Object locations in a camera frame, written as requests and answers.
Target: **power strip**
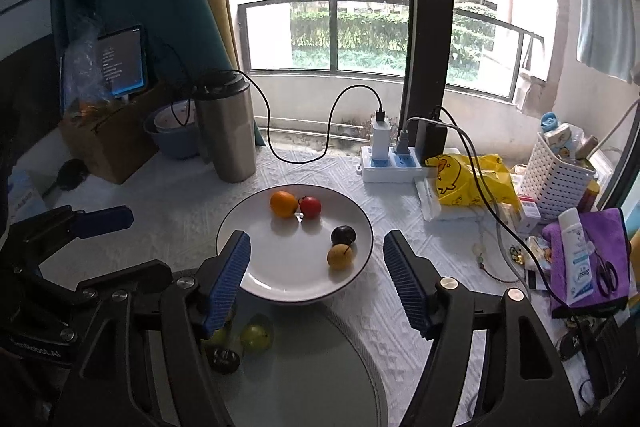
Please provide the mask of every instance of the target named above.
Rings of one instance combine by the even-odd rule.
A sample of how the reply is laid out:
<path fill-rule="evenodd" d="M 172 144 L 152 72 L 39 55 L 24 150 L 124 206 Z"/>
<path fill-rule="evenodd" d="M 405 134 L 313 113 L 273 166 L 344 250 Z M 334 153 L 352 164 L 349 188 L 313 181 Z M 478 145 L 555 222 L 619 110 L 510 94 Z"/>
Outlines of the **power strip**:
<path fill-rule="evenodd" d="M 371 147 L 360 149 L 360 165 L 356 166 L 358 174 L 365 183 L 411 183 L 414 178 L 425 175 L 415 149 L 409 147 L 409 154 L 398 155 L 393 147 L 389 147 L 389 158 L 384 161 L 371 159 Z"/>

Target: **cardboard box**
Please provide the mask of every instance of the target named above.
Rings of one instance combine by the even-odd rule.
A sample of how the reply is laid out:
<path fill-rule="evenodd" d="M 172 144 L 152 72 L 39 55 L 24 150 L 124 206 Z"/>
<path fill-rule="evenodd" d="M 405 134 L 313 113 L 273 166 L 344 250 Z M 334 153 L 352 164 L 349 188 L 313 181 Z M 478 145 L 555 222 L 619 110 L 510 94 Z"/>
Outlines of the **cardboard box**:
<path fill-rule="evenodd" d="M 142 124 L 172 99 L 171 87 L 158 84 L 100 118 L 79 121 L 65 115 L 60 133 L 72 156 L 84 161 L 91 174 L 119 185 L 158 151 Z"/>

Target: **scissors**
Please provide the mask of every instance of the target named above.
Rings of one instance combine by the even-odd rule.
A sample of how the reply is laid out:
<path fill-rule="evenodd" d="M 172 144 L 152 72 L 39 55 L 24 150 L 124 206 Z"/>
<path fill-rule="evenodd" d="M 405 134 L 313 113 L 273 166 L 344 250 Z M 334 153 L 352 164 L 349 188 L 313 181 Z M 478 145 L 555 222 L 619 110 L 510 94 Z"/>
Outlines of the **scissors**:
<path fill-rule="evenodd" d="M 597 258 L 596 284 L 598 285 L 598 290 L 603 297 L 608 298 L 618 289 L 618 272 L 611 261 L 605 261 L 598 253 L 595 243 L 591 237 L 589 237 L 586 230 L 584 231 L 584 235 L 588 241 L 591 241 L 591 244 L 593 245 L 593 253 Z"/>

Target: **blue bowl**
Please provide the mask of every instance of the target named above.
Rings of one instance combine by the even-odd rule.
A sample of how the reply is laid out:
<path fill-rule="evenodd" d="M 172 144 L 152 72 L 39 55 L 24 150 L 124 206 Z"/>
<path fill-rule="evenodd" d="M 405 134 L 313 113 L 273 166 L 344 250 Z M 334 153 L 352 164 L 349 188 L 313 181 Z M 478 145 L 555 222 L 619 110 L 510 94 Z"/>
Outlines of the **blue bowl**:
<path fill-rule="evenodd" d="M 165 109 L 165 107 L 161 107 L 146 117 L 143 125 L 145 132 L 151 136 L 160 152 L 165 156 L 169 156 L 169 158 L 186 160 L 187 158 L 197 156 L 198 128 L 194 123 L 190 123 L 184 127 L 178 127 L 171 131 L 158 132 L 154 124 L 154 119 L 163 109 Z"/>

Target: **window frame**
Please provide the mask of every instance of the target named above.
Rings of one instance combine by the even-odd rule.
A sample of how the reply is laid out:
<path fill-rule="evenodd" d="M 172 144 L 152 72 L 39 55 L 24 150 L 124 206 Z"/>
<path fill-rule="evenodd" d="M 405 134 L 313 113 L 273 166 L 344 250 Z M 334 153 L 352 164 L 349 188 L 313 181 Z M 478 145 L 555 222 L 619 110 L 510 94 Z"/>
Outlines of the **window frame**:
<path fill-rule="evenodd" d="M 249 28 L 247 23 L 247 10 L 251 8 L 257 8 L 261 6 L 274 6 L 276 4 L 295 4 L 304 2 L 325 2 L 329 7 L 329 68 L 328 69 L 307 69 L 307 68 L 270 68 L 270 69 L 254 69 L 251 64 L 251 47 L 249 42 Z M 404 83 L 406 76 L 390 73 L 376 73 L 373 71 L 362 70 L 345 70 L 338 67 L 338 3 L 339 2 L 375 2 L 379 4 L 389 4 L 392 6 L 409 6 L 410 0 L 262 0 L 243 3 L 238 5 L 238 29 L 239 29 L 239 41 L 242 54 L 242 64 L 246 70 L 253 74 L 300 74 L 300 75 L 337 75 L 352 78 L 366 78 L 371 80 L 388 80 L 391 82 Z M 544 38 L 515 26 L 508 22 L 504 22 L 486 15 L 471 12 L 469 10 L 463 10 L 460 8 L 453 8 L 453 14 L 462 15 L 470 19 L 475 19 L 481 22 L 487 22 L 501 28 L 506 28 L 518 33 L 518 47 L 516 50 L 516 57 L 513 65 L 513 74 L 511 77 L 511 84 L 509 94 L 507 96 L 501 96 L 492 92 L 484 91 L 481 89 L 474 89 L 473 87 L 460 86 L 458 84 L 446 83 L 446 89 L 464 92 L 467 94 L 479 94 L 481 96 L 487 96 L 494 98 L 495 100 L 501 100 L 503 102 L 513 102 L 513 97 L 516 91 L 516 84 L 520 71 L 522 70 L 523 62 L 527 62 L 528 54 L 532 47 L 533 39 L 538 39 L 544 46 Z M 530 44 L 527 50 L 524 50 L 524 37 L 530 37 Z"/>

